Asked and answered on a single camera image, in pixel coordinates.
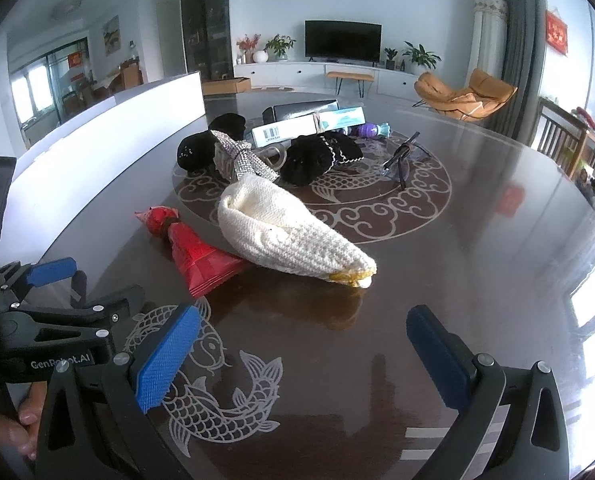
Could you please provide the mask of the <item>person's left hand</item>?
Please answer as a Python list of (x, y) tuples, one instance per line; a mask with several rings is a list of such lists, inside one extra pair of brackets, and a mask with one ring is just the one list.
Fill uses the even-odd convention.
[(20, 404), (17, 422), (0, 414), (0, 445), (12, 446), (21, 456), (35, 460), (38, 432), (47, 395), (46, 382), (33, 382)]

